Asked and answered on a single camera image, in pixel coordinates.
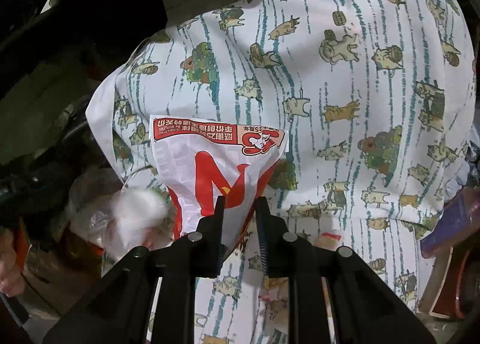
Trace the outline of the person's left hand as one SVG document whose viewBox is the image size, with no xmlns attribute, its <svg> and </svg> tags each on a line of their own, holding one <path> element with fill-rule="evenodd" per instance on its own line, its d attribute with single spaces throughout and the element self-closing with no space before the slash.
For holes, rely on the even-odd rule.
<svg viewBox="0 0 480 344">
<path fill-rule="evenodd" d="M 13 241 L 13 233 L 9 229 L 4 229 L 1 233 L 0 290 L 7 298 L 22 294 L 25 288 L 22 271 L 16 264 L 17 255 Z"/>
</svg>

